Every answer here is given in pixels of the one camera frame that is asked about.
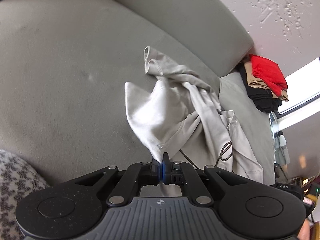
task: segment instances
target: electronic device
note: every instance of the electronic device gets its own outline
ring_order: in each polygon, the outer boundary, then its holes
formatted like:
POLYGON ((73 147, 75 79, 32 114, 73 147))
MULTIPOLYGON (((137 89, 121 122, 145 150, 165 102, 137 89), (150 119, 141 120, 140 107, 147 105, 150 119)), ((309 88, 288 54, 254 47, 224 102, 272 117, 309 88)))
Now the electronic device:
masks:
POLYGON ((296 239, 302 200, 208 165, 108 166, 23 198, 16 219, 26 239, 296 239), (179 185, 182 197, 139 197, 142 186, 179 185))

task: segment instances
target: textured wall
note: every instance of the textured wall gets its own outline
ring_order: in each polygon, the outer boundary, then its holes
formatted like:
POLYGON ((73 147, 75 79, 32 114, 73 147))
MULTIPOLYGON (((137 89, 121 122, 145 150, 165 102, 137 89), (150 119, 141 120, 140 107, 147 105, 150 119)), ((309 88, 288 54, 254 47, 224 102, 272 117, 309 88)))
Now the textured wall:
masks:
POLYGON ((320 0, 221 0, 287 76, 320 56, 320 0))

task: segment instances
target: gray couch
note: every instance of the gray couch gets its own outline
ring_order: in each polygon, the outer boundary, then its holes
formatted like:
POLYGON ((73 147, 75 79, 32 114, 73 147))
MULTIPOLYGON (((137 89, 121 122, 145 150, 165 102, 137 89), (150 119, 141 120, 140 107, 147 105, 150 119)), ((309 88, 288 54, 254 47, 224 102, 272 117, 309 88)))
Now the gray couch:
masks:
POLYGON ((239 73, 227 75, 253 41, 219 0, 1 0, 0 148, 51 184, 150 161, 124 107, 125 82, 155 84, 143 69, 148 45, 220 91, 273 184, 268 115, 239 73))

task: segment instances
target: window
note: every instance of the window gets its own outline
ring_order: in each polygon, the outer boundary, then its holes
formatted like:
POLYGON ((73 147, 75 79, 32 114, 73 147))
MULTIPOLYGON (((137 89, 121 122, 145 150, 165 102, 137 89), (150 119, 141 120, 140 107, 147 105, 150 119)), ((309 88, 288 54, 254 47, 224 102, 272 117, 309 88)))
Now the window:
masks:
POLYGON ((289 101, 279 106, 279 117, 320 98, 320 59, 316 58, 285 79, 288 84, 289 101))

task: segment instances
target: window frame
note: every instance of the window frame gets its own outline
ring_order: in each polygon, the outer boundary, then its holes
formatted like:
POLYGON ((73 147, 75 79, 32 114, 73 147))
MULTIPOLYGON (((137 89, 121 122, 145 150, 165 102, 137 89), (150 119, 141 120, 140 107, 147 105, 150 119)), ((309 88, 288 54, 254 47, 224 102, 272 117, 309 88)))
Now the window frame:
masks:
POLYGON ((307 100, 305 100, 305 101, 302 101, 302 103, 300 103, 300 104, 298 104, 298 105, 296 105, 296 106, 293 106, 293 107, 289 108, 288 110, 284 111, 284 112, 281 113, 281 114, 279 113, 278 110, 277 110, 277 111, 274 111, 274 113, 275 113, 276 117, 279 119, 279 118, 281 118, 281 117, 284 117, 284 116, 286 116, 286 115, 288 115, 288 114, 293 113, 294 111, 296 111, 296 110, 298 110, 298 109, 306 106, 307 104, 309 104, 309 103, 317 100, 318 98, 320 98, 320 91, 319 91, 315 96, 313 96, 313 97, 311 97, 311 98, 309 98, 309 99, 307 99, 307 100))

